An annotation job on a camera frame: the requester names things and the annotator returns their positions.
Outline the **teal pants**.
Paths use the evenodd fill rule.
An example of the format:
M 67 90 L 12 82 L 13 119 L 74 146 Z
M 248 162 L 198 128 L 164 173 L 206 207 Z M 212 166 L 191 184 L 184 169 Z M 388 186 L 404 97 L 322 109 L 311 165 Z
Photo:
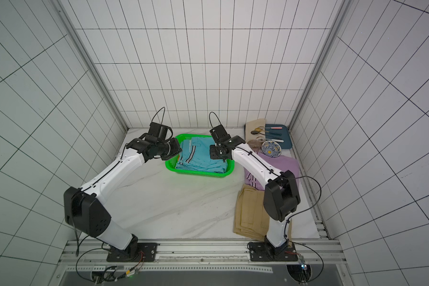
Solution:
M 182 152 L 175 169 L 224 174 L 228 168 L 223 160 L 210 158 L 210 145 L 215 142 L 212 137 L 192 137 L 180 143 Z

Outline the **tan pants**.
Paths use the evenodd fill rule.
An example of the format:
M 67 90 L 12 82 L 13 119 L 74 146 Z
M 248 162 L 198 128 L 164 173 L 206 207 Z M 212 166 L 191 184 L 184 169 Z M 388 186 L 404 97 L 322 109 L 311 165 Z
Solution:
M 269 215 L 263 207 L 264 191 L 244 184 L 238 193 L 234 230 L 237 235 L 264 242 L 269 229 Z

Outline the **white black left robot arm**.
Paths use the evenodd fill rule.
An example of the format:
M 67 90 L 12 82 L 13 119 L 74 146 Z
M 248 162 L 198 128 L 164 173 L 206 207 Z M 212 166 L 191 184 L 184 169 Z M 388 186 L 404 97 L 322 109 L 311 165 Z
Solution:
M 64 219 L 74 231 L 108 244 L 113 250 L 133 258 L 138 239 L 113 220 L 105 208 L 107 200 L 124 179 L 149 160 L 167 161 L 182 151 L 176 138 L 160 139 L 143 135 L 127 143 L 120 156 L 94 179 L 64 192 Z

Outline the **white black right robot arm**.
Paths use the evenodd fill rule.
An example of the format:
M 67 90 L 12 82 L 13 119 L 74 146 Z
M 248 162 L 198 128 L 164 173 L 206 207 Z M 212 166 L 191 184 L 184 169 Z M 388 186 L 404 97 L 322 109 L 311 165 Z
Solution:
M 263 207 L 270 217 L 266 245 L 276 252 L 283 251 L 289 242 L 288 229 L 291 214 L 301 203 L 297 177 L 290 170 L 282 171 L 256 154 L 248 144 L 214 144 L 210 148 L 213 160 L 233 160 L 242 165 L 264 188 Z

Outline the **purple folded pants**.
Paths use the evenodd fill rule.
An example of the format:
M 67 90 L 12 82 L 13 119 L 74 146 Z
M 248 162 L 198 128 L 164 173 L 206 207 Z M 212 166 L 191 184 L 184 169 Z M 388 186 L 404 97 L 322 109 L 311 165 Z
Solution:
M 274 168 L 285 172 L 290 170 L 295 177 L 300 176 L 299 163 L 295 158 L 279 156 L 275 158 L 268 157 L 262 153 L 257 153 L 257 156 L 262 158 L 267 164 L 271 164 Z M 249 185 L 259 191 L 264 191 L 264 186 L 259 183 L 259 181 L 249 172 L 247 169 L 244 169 L 245 180 L 244 183 Z

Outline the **dark metal spoon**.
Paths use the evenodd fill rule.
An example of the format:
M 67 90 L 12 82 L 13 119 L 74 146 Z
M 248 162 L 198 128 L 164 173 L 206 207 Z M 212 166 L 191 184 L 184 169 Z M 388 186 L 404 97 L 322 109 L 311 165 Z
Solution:
M 258 131 L 251 131 L 250 132 L 252 135 L 275 135 L 275 136 L 281 136 L 280 133 L 276 133 L 276 132 L 258 132 Z

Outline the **silver spoon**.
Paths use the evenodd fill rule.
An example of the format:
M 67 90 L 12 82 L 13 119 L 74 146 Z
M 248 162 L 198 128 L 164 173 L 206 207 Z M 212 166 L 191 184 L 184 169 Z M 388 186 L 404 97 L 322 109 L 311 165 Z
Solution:
M 276 143 L 284 143 L 284 140 L 282 140 L 282 139 L 275 139 L 275 138 L 266 138 L 266 137 L 264 137 L 264 136 L 260 136 L 260 137 L 257 137 L 256 138 L 258 141 L 260 141 L 260 142 L 265 142 L 265 141 L 273 141 L 273 142 L 276 142 Z

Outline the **blue patterned bowl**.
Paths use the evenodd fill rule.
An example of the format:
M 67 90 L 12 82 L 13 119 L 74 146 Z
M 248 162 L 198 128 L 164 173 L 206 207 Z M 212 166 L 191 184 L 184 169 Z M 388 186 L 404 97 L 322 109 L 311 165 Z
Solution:
M 282 154 L 281 146 L 275 141 L 265 141 L 261 146 L 261 150 L 264 155 L 270 158 L 280 157 Z

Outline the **blue tray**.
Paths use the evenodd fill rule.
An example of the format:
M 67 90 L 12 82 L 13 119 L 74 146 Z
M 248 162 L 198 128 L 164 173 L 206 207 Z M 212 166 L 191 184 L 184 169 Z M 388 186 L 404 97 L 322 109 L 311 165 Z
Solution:
M 271 127 L 271 126 L 282 126 L 282 129 L 281 130 L 266 129 L 266 127 Z M 279 143 L 279 145 L 281 146 L 282 149 L 290 150 L 293 148 L 293 143 L 291 141 L 289 130 L 285 125 L 269 125 L 269 124 L 267 124 L 265 126 L 265 129 L 267 131 L 270 131 L 270 132 L 276 132 L 276 133 L 281 134 L 281 136 L 266 135 L 266 138 L 268 138 L 268 139 L 269 138 L 275 138 L 275 139 L 284 140 L 284 143 Z

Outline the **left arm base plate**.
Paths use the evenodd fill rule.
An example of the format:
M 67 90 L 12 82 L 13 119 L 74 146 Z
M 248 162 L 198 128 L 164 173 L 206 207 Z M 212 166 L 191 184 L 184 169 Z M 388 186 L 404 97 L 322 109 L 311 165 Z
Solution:
M 157 243 L 132 243 L 125 250 L 111 246 L 106 261 L 113 263 L 154 262 Z

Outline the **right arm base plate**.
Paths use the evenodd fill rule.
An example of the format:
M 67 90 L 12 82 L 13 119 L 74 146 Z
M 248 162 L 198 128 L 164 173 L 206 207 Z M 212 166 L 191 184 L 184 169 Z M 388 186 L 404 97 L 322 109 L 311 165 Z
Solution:
M 299 259 L 293 244 L 274 247 L 268 242 L 250 242 L 247 248 L 252 262 L 297 262 Z

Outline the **aluminium frame rail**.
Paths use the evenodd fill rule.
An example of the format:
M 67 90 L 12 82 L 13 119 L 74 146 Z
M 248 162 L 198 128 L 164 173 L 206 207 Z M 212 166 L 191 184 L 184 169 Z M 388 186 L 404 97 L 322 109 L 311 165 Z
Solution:
M 162 239 L 139 240 L 139 243 L 157 243 L 154 262 L 107 262 L 109 246 L 93 239 L 85 240 L 80 247 L 75 242 L 66 244 L 57 268 L 63 272 L 92 274 L 103 270 L 117 274 L 135 268 L 136 272 L 157 271 L 241 271 L 272 274 L 279 266 L 332 266 L 344 268 L 347 261 L 341 245 L 336 240 L 296 240 L 292 244 L 298 254 L 297 262 L 252 262 L 247 239 Z

